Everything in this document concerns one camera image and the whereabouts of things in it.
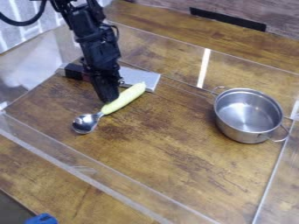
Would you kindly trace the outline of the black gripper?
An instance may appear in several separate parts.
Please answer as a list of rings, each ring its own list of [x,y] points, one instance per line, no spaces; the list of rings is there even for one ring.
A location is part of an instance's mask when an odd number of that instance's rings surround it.
[[[111,103],[119,97],[119,75],[118,59],[120,50],[118,46],[119,31],[114,25],[103,24],[92,34],[76,37],[83,56],[84,64],[94,74],[90,81],[99,99]]]

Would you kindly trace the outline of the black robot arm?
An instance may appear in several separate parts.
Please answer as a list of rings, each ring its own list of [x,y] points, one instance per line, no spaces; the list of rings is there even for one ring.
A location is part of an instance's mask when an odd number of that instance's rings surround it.
[[[51,0],[53,9],[61,14],[75,34],[83,58],[81,64],[88,74],[92,87],[104,103],[119,97],[120,50],[118,46],[119,31],[114,25],[106,24],[103,8],[96,0],[87,0],[73,6],[73,0]]]

